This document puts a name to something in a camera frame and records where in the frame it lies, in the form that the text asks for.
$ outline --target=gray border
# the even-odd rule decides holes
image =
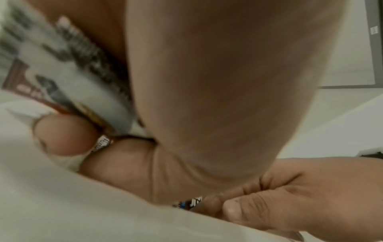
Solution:
[[[375,74],[374,85],[350,85],[350,86],[322,86],[322,89],[345,89],[345,88],[380,88],[383,87],[383,54],[382,54],[382,28],[381,28],[381,0],[365,0],[368,22],[368,34],[370,36],[372,60]],[[378,26],[379,33],[370,34],[370,28]]]

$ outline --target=white label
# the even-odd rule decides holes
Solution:
[[[371,35],[379,33],[378,26],[374,26],[370,28]]]

